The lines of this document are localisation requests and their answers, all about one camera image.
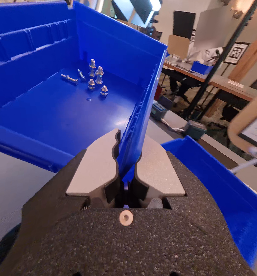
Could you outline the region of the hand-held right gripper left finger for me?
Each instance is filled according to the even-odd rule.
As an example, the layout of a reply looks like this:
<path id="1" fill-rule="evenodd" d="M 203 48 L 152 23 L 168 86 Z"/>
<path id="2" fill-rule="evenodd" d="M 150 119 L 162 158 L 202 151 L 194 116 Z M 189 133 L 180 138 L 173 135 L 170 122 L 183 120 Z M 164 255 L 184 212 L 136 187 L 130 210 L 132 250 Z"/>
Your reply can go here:
<path id="1" fill-rule="evenodd" d="M 113 129 L 95 140 L 86 149 L 66 194 L 115 203 L 120 191 L 119 143 L 119 129 Z"/>

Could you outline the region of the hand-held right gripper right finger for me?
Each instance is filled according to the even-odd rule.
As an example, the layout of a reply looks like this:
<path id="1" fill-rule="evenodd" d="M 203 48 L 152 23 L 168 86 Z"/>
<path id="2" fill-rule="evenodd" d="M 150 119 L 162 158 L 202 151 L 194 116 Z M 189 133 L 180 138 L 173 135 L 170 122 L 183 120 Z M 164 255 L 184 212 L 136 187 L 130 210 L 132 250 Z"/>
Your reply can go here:
<path id="1" fill-rule="evenodd" d="M 134 167 L 133 195 L 140 204 L 149 204 L 153 198 L 186 195 L 166 150 L 149 137 L 144 139 Z"/>

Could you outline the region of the blue plastic bin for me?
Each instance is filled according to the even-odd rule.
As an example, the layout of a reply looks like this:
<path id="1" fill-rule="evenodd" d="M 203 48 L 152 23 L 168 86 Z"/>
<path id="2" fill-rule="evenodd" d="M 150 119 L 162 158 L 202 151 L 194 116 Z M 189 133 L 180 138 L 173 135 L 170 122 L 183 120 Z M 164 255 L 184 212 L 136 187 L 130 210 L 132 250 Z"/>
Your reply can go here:
<path id="1" fill-rule="evenodd" d="M 234 243 L 253 268 L 257 259 L 257 195 L 192 138 L 162 143 L 207 188 Z"/>
<path id="2" fill-rule="evenodd" d="M 57 173 L 120 130 L 121 177 L 137 162 L 167 46 L 82 3 L 0 3 L 0 152 Z M 90 60 L 108 96 L 89 92 Z M 86 82 L 72 84 L 61 74 Z"/>

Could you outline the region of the cluster of assembled steel bolts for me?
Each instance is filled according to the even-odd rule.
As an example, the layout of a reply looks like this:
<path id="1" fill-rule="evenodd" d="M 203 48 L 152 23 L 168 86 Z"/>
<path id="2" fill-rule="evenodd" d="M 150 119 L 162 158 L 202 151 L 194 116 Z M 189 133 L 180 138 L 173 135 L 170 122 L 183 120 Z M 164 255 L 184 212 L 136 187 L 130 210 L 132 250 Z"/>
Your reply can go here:
<path id="1" fill-rule="evenodd" d="M 78 85 L 79 81 L 85 83 L 86 76 L 83 74 L 83 72 L 80 69 L 78 69 L 77 73 L 78 73 L 78 78 L 76 79 L 71 78 L 69 75 L 66 75 L 66 74 L 61 74 L 61 78 L 75 85 Z M 94 92 L 96 89 L 96 86 L 100 86 L 100 96 L 103 98 L 106 98 L 108 96 L 108 88 L 106 85 L 103 84 L 104 71 L 101 66 L 96 67 L 96 61 L 94 59 L 90 60 L 88 75 L 90 77 L 87 83 L 88 91 Z"/>

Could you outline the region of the grey teal case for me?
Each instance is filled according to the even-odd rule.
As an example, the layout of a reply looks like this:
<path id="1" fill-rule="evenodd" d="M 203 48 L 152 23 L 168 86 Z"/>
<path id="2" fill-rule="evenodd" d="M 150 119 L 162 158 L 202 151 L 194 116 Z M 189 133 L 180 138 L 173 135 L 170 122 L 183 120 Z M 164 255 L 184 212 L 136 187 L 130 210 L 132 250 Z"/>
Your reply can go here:
<path id="1" fill-rule="evenodd" d="M 194 140 L 199 140 L 205 133 L 207 133 L 207 127 L 193 120 L 189 120 L 184 127 L 184 136 L 190 136 Z"/>

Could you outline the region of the dark charger case with batteries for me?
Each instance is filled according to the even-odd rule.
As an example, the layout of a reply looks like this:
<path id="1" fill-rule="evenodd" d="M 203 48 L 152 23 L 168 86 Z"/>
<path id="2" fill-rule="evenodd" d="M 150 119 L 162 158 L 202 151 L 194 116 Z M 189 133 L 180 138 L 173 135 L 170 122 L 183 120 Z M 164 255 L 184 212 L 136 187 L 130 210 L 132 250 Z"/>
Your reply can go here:
<path id="1" fill-rule="evenodd" d="M 165 114 L 167 113 L 167 109 L 161 105 L 159 102 L 156 100 L 153 101 L 152 108 L 151 108 L 151 116 L 157 120 L 161 121 L 161 119 L 164 118 Z"/>

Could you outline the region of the wood-edged instruction board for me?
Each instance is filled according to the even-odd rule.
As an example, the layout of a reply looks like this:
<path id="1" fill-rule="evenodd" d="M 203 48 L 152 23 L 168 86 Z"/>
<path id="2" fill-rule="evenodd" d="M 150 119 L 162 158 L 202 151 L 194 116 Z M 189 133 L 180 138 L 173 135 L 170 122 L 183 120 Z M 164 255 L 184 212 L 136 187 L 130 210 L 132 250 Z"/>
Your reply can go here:
<path id="1" fill-rule="evenodd" d="M 228 127 L 228 137 L 231 142 L 245 153 L 250 153 L 254 145 L 239 135 L 257 119 L 257 96 L 232 119 Z"/>

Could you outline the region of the small blue bin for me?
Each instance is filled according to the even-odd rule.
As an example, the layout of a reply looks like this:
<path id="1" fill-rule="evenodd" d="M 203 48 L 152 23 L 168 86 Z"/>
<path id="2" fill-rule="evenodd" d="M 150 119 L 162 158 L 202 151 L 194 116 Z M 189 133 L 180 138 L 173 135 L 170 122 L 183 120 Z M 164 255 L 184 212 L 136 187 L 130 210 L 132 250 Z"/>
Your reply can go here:
<path id="1" fill-rule="evenodd" d="M 207 75 L 209 74 L 212 68 L 213 66 L 207 66 L 200 63 L 199 61 L 194 61 L 191 67 L 191 71 L 198 74 Z"/>

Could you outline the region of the wooden top desk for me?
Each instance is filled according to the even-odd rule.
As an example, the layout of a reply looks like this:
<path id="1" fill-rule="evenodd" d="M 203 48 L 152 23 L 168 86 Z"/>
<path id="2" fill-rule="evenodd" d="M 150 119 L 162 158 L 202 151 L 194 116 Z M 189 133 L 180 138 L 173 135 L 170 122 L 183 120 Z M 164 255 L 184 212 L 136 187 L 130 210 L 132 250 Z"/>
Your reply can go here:
<path id="1" fill-rule="evenodd" d="M 164 60 L 164 66 L 177 71 L 181 74 L 185 74 L 187 77 L 191 77 L 199 82 L 204 82 L 207 75 L 202 75 L 191 70 L 191 65 L 183 62 L 178 62 L 176 64 L 171 64 L 167 59 Z M 243 88 L 234 84 L 230 79 L 224 78 L 219 75 L 214 75 L 208 85 L 212 85 L 216 88 L 222 89 L 232 95 L 242 98 L 247 101 L 252 101 L 257 97 L 257 90 L 248 86 Z"/>

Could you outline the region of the plywood board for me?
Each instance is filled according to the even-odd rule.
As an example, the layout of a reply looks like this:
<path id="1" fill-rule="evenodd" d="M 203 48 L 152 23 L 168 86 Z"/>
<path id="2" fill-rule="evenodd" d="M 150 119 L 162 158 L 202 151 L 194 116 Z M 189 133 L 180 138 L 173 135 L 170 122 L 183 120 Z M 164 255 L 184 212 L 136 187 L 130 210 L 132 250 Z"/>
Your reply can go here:
<path id="1" fill-rule="evenodd" d="M 180 59 L 185 59 L 188 55 L 190 40 L 185 37 L 170 35 L 168 37 L 167 52 L 169 55 L 175 55 Z"/>

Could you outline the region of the black light stand pole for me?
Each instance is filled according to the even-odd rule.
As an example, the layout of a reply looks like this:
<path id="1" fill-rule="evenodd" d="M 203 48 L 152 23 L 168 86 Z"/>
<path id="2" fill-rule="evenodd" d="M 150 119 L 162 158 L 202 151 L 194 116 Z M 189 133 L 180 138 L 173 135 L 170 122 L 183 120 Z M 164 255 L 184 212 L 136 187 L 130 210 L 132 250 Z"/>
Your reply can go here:
<path id="1" fill-rule="evenodd" d="M 220 66 L 221 62 L 229 54 L 229 52 L 230 52 L 231 48 L 233 47 L 235 41 L 237 40 L 237 38 L 239 37 L 239 35 L 243 31 L 245 25 L 249 21 L 250 17 L 254 14 L 256 9 L 257 9 L 257 0 L 254 0 L 253 3 L 251 4 L 249 10 L 243 16 L 242 21 L 238 24 L 235 32 L 233 33 L 230 40 L 228 41 L 226 47 L 224 48 L 224 50 L 223 50 L 222 54 L 220 55 L 219 59 L 217 60 L 216 64 L 213 66 L 213 68 L 211 69 L 211 71 L 207 75 L 206 79 L 204 80 L 204 82 L 200 86 L 200 88 L 199 88 L 197 94 L 195 95 L 195 97 L 193 98 L 192 102 L 190 103 L 190 105 L 188 106 L 187 109 L 184 109 L 183 114 L 182 114 L 183 119 L 186 119 L 186 120 L 189 119 L 189 116 L 191 115 L 191 112 L 194 110 L 194 108 L 198 104 L 199 100 L 204 95 L 204 93 L 206 91 L 206 88 L 209 85 L 210 80 L 214 76 L 214 74 L 217 71 L 218 67 Z"/>

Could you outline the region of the framed marker print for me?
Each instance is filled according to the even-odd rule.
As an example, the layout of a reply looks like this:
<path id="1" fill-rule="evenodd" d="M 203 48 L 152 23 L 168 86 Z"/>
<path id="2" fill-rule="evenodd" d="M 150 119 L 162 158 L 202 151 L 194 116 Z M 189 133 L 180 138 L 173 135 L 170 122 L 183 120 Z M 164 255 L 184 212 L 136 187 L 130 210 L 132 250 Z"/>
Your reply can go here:
<path id="1" fill-rule="evenodd" d="M 226 64 L 237 65 L 245 51 L 248 49 L 250 43 L 235 42 L 227 57 L 223 60 Z"/>

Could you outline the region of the studio light panel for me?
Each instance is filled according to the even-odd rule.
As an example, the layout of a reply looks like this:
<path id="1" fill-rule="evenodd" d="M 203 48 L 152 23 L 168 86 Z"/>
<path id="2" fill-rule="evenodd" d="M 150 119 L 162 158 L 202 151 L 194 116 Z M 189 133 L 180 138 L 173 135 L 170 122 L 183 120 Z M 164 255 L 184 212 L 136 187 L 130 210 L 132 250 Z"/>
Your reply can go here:
<path id="1" fill-rule="evenodd" d="M 161 9 L 160 0 L 112 0 L 117 19 L 140 27 L 147 27 Z"/>

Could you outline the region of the black wall panel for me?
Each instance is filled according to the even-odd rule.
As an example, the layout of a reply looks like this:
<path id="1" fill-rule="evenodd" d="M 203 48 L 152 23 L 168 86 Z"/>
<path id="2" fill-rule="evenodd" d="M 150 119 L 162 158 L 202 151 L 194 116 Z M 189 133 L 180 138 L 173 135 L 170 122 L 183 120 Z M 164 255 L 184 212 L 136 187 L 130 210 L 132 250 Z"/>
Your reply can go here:
<path id="1" fill-rule="evenodd" d="M 191 12 L 173 12 L 173 35 L 191 39 L 196 14 Z"/>

